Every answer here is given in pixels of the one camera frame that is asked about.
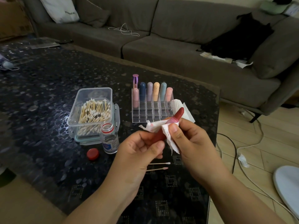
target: black table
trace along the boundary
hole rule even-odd
[[[21,175],[55,206],[70,214],[103,182],[114,155],[101,145],[81,146],[66,123],[77,91],[111,87],[120,107],[122,142],[140,124],[132,124],[132,74],[143,82],[166,82],[174,98],[186,102],[196,124],[216,142],[219,89],[185,79],[108,61],[62,47],[30,49],[30,41],[0,48],[20,70],[0,73],[0,162]],[[97,147],[100,157],[88,161]],[[168,170],[147,173],[119,223],[206,223],[209,195],[185,169],[181,157],[164,150],[159,162]]]

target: hand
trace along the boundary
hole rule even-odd
[[[220,174],[228,171],[204,129],[181,118],[179,127],[170,124],[169,132],[185,166],[200,184],[213,184]]]
[[[150,146],[154,133],[137,131],[125,139],[119,146],[109,173],[104,181],[105,185],[118,186],[125,197],[125,207],[135,198],[140,183],[145,175],[147,166],[154,159],[163,158],[165,147],[163,141]]]

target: gray sofa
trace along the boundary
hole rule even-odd
[[[187,0],[90,0],[110,10],[106,26],[54,23],[39,0],[24,0],[39,36],[72,39],[76,45],[182,75],[221,88],[221,99],[269,115],[299,89],[299,20],[258,9]],[[252,12],[275,32],[244,69],[201,57],[200,44],[233,29],[236,16]],[[139,37],[108,30],[127,23]]]

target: bottle opening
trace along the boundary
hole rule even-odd
[[[111,133],[114,130],[114,126],[113,124],[111,124],[110,122],[104,122],[101,125],[101,131],[102,133]]]

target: floor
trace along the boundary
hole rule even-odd
[[[255,144],[260,140],[261,131],[257,122],[250,124],[249,119],[250,115],[241,115],[237,107],[221,103],[218,132],[229,136],[237,147]],[[265,138],[260,145],[242,151],[250,164],[245,171],[260,187],[281,201],[274,188],[272,174],[279,166],[299,167],[299,109],[279,108],[270,116],[261,116],[259,120]],[[223,152],[224,163],[232,169],[233,145],[222,135],[217,137],[217,141]],[[245,177],[239,165],[235,165],[234,175],[287,224],[296,223],[286,210],[265,196]],[[20,177],[0,188],[0,207],[0,224],[50,224],[60,223],[65,218],[60,210]],[[223,223],[213,202],[210,205],[208,223]]]

